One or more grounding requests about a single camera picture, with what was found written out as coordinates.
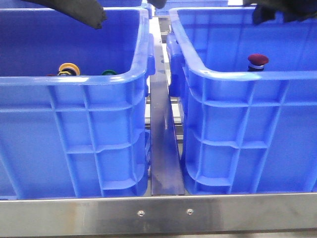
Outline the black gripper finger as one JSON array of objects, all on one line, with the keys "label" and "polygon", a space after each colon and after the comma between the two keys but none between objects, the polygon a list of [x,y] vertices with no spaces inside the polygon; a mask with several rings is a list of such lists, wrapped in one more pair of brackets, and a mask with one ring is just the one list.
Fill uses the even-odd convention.
[{"label": "black gripper finger", "polygon": [[284,22],[304,21],[317,17],[316,0],[245,0],[244,6],[259,4],[283,14]]},{"label": "black gripper finger", "polygon": [[166,5],[166,0],[148,0],[148,3],[158,9],[162,9]]},{"label": "black gripper finger", "polygon": [[106,12],[97,0],[28,0],[59,11],[94,29],[101,29]]},{"label": "black gripper finger", "polygon": [[252,14],[253,24],[259,25],[259,24],[264,23],[266,21],[274,20],[275,13],[276,13],[275,10],[257,4],[257,6]]}]

